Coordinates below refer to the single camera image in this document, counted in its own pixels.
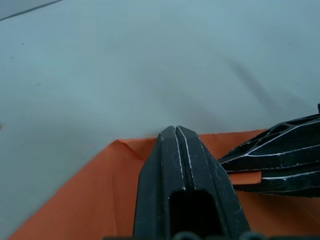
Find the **white surface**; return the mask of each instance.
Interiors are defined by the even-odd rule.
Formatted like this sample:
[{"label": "white surface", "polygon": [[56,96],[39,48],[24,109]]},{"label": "white surface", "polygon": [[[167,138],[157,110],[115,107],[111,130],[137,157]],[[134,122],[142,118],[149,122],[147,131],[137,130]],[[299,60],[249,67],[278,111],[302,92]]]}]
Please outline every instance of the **white surface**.
[{"label": "white surface", "polygon": [[0,0],[0,20],[55,0]]},{"label": "white surface", "polygon": [[318,0],[68,0],[0,22],[0,239],[118,138],[315,114]]}]

